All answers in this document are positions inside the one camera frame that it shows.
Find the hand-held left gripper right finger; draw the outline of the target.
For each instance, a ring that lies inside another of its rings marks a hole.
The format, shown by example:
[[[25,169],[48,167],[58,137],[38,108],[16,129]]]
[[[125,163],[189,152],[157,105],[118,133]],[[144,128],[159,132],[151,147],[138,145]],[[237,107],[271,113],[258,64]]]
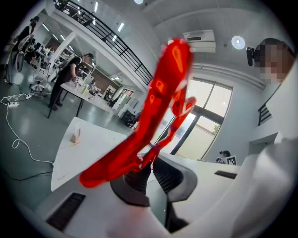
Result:
[[[162,154],[153,173],[166,195],[163,225],[152,238],[234,238],[234,201],[224,196],[240,168]]]

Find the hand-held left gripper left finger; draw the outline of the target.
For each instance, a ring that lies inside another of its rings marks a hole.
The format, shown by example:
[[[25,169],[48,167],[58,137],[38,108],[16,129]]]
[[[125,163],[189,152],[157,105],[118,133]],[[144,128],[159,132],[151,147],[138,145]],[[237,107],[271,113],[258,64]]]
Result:
[[[166,238],[169,232],[144,203],[145,194],[134,190],[124,178],[118,188],[132,202],[122,200],[111,183],[86,188],[75,176],[36,209],[36,214],[66,238]]]

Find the red straw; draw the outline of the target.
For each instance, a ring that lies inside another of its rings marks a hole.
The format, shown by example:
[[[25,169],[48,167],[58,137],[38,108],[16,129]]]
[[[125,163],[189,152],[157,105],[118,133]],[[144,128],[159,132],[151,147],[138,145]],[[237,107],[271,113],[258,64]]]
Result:
[[[149,83],[137,128],[122,143],[80,174],[79,181],[84,187],[97,187],[130,171],[138,172],[147,164],[154,163],[159,152],[173,140],[176,131],[196,104],[195,97],[186,97],[191,63],[192,52],[187,41],[174,39],[165,47],[154,77]],[[175,119],[167,136],[144,156],[139,155],[139,151],[152,140],[169,108]]]

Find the person's white shirt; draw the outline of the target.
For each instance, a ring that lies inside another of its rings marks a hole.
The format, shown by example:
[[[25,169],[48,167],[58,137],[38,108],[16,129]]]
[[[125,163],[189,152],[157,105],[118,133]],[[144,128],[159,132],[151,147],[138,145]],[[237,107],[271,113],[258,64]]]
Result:
[[[258,155],[252,183],[241,200],[231,238],[253,238],[285,207],[298,181],[298,60],[267,103],[278,142]]]

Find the black stair railing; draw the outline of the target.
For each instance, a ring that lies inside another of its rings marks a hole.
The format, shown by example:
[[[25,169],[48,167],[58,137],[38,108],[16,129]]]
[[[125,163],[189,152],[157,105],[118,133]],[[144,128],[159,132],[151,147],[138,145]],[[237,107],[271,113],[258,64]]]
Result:
[[[271,113],[269,111],[269,109],[267,108],[267,103],[269,102],[269,100],[272,98],[272,96],[276,93],[276,91],[280,88],[280,84],[277,86],[277,88],[273,91],[273,93],[270,95],[270,97],[260,106],[260,108],[258,109],[258,126],[260,126],[261,124],[263,124],[264,122],[266,122],[268,120],[268,118],[271,117]]]

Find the large glass window front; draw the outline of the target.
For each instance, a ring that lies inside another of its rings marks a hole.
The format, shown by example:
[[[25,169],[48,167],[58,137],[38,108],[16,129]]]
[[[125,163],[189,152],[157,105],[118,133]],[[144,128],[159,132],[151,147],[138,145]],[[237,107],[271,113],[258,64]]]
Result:
[[[194,109],[161,152],[200,160],[213,143],[227,113],[232,88],[215,81],[192,79],[186,97],[195,97]]]

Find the wooden menu card holder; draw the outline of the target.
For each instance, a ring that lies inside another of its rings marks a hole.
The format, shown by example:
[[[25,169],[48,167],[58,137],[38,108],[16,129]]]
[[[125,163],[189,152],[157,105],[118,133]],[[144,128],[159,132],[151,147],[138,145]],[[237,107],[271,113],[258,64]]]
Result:
[[[74,144],[78,144],[80,142],[80,137],[81,137],[81,127],[80,127],[80,122],[77,122],[74,125],[74,130],[70,138],[70,141]]]

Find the white table black legs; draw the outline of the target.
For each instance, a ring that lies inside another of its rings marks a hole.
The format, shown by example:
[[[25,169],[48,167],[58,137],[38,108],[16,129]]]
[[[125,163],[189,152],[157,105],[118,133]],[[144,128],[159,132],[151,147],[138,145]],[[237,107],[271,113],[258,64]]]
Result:
[[[86,90],[86,92],[84,94],[82,94],[83,88],[82,87],[75,87],[74,82],[70,81],[70,82],[66,82],[64,84],[60,85],[60,90],[58,95],[56,96],[54,103],[52,105],[52,107],[50,108],[50,111],[48,113],[47,118],[49,119],[54,106],[56,105],[56,101],[59,97],[59,95],[63,92],[66,91],[66,93],[68,94],[72,94],[73,96],[76,96],[77,98],[80,99],[80,103],[78,105],[77,108],[77,112],[76,112],[76,117],[79,117],[80,111],[82,109],[82,105],[84,104],[84,102],[88,102],[104,111],[107,111],[108,113],[111,113],[112,115],[114,114],[114,111],[112,110],[112,108],[110,108],[107,104],[107,102],[105,100],[103,100],[101,97],[99,96],[92,96],[89,93],[89,90]]]

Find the white ceiling air conditioner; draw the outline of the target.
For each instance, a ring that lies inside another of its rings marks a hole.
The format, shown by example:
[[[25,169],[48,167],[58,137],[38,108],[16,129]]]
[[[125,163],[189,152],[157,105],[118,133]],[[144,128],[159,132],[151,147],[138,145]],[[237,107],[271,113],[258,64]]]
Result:
[[[216,41],[213,30],[197,30],[183,33],[192,53],[215,53]]]

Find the white display shelf rack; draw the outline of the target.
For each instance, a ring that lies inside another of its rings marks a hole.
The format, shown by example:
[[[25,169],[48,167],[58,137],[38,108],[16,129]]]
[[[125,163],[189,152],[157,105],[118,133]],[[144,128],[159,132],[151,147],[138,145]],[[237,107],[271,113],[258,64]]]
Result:
[[[94,65],[90,65],[88,63],[83,62],[76,74],[76,79],[78,81],[78,84],[82,86],[86,82],[91,82],[94,79],[94,77],[92,76],[92,73],[94,72],[94,70],[95,70]]]

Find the white office chair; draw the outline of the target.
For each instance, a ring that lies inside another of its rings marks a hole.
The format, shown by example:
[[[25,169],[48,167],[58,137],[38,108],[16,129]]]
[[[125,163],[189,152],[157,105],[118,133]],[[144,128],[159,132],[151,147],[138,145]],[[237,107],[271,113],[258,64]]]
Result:
[[[37,61],[37,68],[33,72],[33,80],[35,81],[35,84],[30,84],[30,92],[31,93],[42,93],[44,92],[44,85],[42,84],[43,81],[47,81],[48,74],[49,74],[49,67],[50,63],[47,64],[45,68],[41,67],[41,58],[38,58]]]

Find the grey mesh office chair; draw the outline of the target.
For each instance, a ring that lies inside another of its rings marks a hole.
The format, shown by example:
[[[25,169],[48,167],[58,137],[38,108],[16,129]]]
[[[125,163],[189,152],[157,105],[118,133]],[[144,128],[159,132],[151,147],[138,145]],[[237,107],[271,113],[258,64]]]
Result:
[[[16,72],[21,72],[24,64],[24,51],[23,48],[23,40],[24,38],[21,35],[18,35],[14,39],[14,46],[12,47],[9,58],[8,58],[8,64],[6,67],[6,73],[4,80],[8,84],[13,84],[13,76]]]

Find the black balcony railing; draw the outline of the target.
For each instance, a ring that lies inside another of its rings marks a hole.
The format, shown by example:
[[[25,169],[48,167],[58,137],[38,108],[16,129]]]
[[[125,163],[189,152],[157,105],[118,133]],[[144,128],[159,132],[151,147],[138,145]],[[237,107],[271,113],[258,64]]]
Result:
[[[101,39],[140,77],[146,85],[152,75],[131,48],[107,24],[97,18],[93,12],[81,7],[72,0],[53,0],[56,9],[65,13]]]

